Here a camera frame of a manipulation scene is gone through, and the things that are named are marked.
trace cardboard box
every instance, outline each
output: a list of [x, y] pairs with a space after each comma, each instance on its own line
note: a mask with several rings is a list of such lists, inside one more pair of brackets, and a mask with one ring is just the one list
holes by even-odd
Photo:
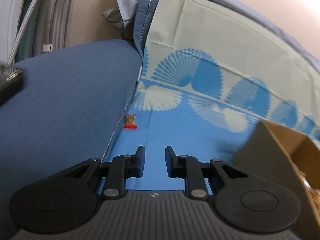
[[261, 121], [235, 154], [234, 164], [295, 192], [301, 202], [301, 213], [294, 232], [303, 240], [320, 239], [319, 214], [294, 166], [306, 175], [313, 189], [320, 189], [320, 151], [307, 135]]

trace white rope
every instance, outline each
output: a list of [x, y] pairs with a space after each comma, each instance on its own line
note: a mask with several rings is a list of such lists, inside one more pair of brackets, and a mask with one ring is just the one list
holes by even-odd
[[14, 59], [15, 59], [16, 54], [17, 54], [18, 47], [19, 47], [20, 42], [21, 42], [21, 38], [22, 38], [22, 36], [24, 34], [24, 31], [25, 31], [25, 29], [27, 27], [28, 21], [30, 20], [32, 12], [35, 9], [37, 3], [38, 3], [38, 0], [32, 0], [30, 5], [29, 5], [29, 8], [28, 8], [28, 10], [26, 12], [26, 15], [23, 18], [23, 21], [22, 21], [21, 26], [19, 28], [18, 34], [16, 36], [16, 40], [14, 42], [14, 45], [13, 45], [13, 48], [12, 48], [12, 51], [11, 51], [11, 54], [10, 54], [10, 57], [9, 57], [7, 67], [11, 66], [13, 64], [13, 62], [14, 62]]

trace blue cushion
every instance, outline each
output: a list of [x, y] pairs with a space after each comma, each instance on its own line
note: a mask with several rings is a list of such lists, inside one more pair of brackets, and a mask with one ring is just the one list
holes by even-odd
[[141, 63], [129, 43], [111, 40], [15, 65], [25, 70], [26, 81], [0, 107], [0, 239], [17, 230], [8, 211], [16, 190], [108, 152]]

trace blue fabric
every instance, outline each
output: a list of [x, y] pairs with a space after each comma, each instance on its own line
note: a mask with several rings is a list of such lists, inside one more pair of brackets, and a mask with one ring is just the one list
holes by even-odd
[[0, 239], [19, 188], [91, 157], [102, 158], [132, 98], [141, 66], [126, 41], [57, 50], [15, 65], [23, 91], [0, 107]]
[[185, 87], [220, 99], [222, 74], [213, 58], [198, 49], [176, 50], [156, 67], [151, 79]]
[[267, 117], [270, 109], [270, 92], [258, 78], [241, 79], [228, 93], [226, 103]]
[[144, 59], [144, 65], [148, 65], [148, 59], [144, 57], [145, 44], [158, 2], [159, 0], [139, 0], [134, 19], [133, 40], [138, 52]]
[[232, 163], [234, 153], [250, 137], [258, 120], [214, 98], [144, 78], [127, 112], [135, 114], [138, 129], [122, 130], [109, 161], [118, 155], [133, 155], [144, 145], [142, 178], [126, 180], [127, 189], [138, 190], [184, 189], [182, 179], [168, 177], [164, 152], [169, 145], [176, 155], [191, 155], [200, 162], [220, 158]]

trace gray gripper housing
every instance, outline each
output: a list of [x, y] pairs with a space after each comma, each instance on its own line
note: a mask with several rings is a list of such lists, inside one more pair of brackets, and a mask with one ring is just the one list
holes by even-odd
[[216, 216], [206, 201], [178, 191], [128, 190], [106, 200], [84, 225], [56, 235], [21, 229], [12, 240], [299, 240], [290, 230], [255, 235], [238, 231]]

